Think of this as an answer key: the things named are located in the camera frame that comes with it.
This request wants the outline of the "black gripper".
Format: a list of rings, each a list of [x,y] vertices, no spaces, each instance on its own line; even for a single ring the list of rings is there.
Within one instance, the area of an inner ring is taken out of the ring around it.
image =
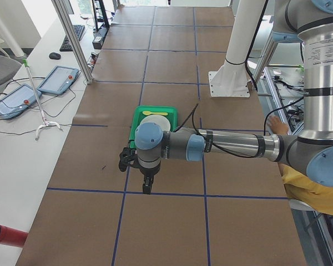
[[[140,167],[140,172],[144,175],[142,190],[143,193],[150,194],[153,186],[153,178],[158,173],[158,166],[153,168]]]

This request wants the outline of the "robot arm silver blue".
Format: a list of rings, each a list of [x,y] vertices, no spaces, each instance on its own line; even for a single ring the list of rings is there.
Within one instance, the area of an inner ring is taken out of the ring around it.
[[[333,1],[277,1],[274,29],[295,33],[304,43],[304,128],[296,136],[238,134],[183,128],[163,131],[148,122],[135,130],[135,167],[149,194],[162,159],[200,161],[220,150],[244,157],[266,157],[310,180],[333,187]]]

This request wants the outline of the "person's hand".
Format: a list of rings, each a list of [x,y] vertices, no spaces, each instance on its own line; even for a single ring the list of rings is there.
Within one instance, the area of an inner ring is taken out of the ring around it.
[[[271,116],[268,118],[267,125],[273,134],[287,135],[289,127],[283,123],[278,116]]]

